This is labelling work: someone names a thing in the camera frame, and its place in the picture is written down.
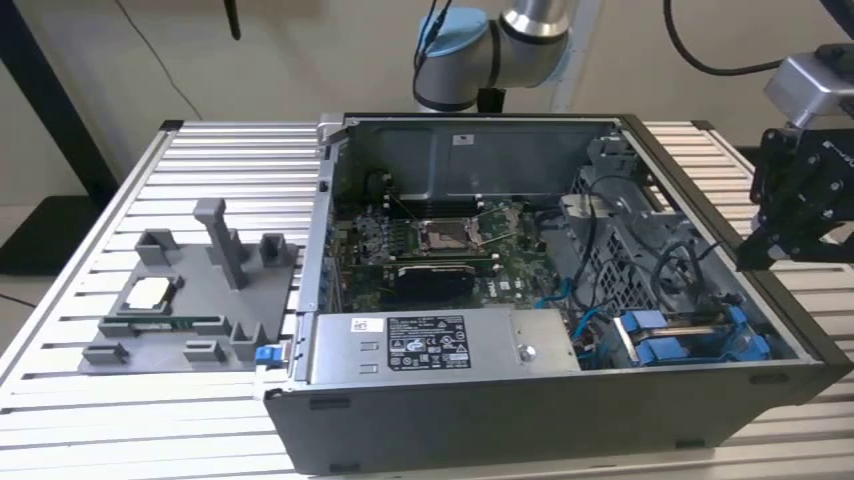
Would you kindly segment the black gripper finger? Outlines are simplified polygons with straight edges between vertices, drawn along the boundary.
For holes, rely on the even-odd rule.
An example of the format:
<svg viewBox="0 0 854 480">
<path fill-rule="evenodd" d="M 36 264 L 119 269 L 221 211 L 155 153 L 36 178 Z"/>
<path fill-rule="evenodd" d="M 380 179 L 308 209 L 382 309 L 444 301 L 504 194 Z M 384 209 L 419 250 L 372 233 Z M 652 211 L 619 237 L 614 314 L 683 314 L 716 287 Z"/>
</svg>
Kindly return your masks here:
<svg viewBox="0 0 854 480">
<path fill-rule="evenodd" d="M 748 160 L 754 166 L 750 200 L 758 206 L 755 225 L 747 239 L 736 248 L 736 269 L 764 271 L 774 264 L 768 251 L 779 239 L 781 227 L 775 219 L 774 196 L 785 182 L 783 170 L 791 163 L 798 134 L 791 128 L 771 128 L 762 134 L 760 144 Z"/>
<path fill-rule="evenodd" d="M 833 204 L 809 204 L 797 214 L 789 257 L 795 262 L 851 263 L 853 234 L 843 240 L 831 240 L 830 233 L 853 223 L 853 200 Z"/>
</svg>

